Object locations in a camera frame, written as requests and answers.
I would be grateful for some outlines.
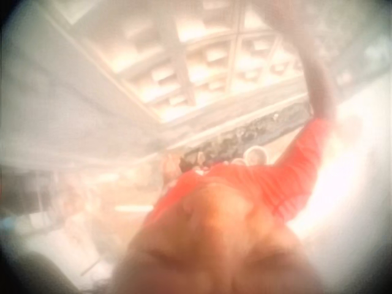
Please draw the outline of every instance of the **red shirt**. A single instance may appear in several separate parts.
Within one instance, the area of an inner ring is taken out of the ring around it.
[[[204,175],[188,171],[159,199],[146,221],[155,219],[199,185],[218,181],[261,198],[274,216],[287,222],[304,208],[312,194],[331,130],[330,121],[312,119],[274,166],[218,164]]]

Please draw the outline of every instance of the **red sleeve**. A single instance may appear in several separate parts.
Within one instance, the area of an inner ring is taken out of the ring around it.
[[[312,194],[330,137],[332,122],[313,119],[293,141],[276,166],[253,167],[263,198],[273,213],[289,221],[305,206]]]

